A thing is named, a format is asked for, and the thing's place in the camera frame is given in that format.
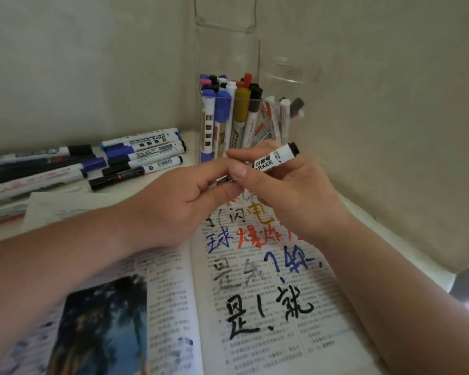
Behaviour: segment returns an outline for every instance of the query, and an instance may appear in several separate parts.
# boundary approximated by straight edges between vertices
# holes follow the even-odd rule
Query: gold marker cap
[[[245,122],[249,115],[250,89],[237,88],[234,97],[233,121]]]

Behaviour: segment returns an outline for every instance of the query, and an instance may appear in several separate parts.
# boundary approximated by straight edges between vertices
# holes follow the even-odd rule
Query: hand
[[[273,140],[266,140],[253,148],[226,153],[230,158],[252,163],[278,147]],[[273,208],[287,229],[315,246],[338,233],[337,228],[350,216],[320,165],[304,154],[268,173],[241,162],[231,162],[229,172],[236,182]]]
[[[227,175],[231,162],[221,158],[171,170],[111,207],[132,252],[185,242],[209,214],[242,193],[243,187],[236,183],[207,189],[209,183]]]

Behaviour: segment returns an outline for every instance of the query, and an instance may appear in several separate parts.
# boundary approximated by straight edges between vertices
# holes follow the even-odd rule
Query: picture of trees
[[[47,375],[146,374],[146,300],[137,275],[71,293]]]

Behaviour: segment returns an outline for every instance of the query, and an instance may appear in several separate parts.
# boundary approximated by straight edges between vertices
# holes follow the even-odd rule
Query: person's right arm
[[[227,155],[253,162],[277,147]],[[469,374],[469,311],[357,220],[317,163],[300,154],[270,176],[233,162],[230,174],[319,248],[392,372]]]

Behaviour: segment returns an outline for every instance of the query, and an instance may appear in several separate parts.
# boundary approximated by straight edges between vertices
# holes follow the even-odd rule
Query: open book
[[[24,230],[124,195],[34,193]],[[325,258],[250,194],[75,290],[0,374],[383,373]]]

